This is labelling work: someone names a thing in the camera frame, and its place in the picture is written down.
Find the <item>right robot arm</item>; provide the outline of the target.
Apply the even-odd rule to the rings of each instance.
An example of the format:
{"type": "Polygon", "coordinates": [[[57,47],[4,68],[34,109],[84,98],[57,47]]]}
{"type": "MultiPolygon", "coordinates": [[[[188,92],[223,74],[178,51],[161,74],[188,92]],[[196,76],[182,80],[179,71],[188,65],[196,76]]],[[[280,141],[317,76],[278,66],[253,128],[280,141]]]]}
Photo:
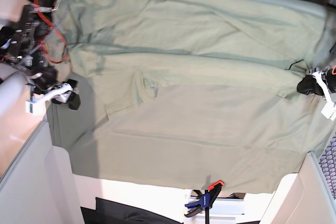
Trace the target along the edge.
{"type": "Polygon", "coordinates": [[[28,113],[36,114],[47,101],[79,109],[78,82],[58,80],[55,65],[69,57],[60,26],[70,10],[70,0],[28,0],[20,20],[1,28],[1,63],[13,67],[26,80],[30,95],[28,113]]]}

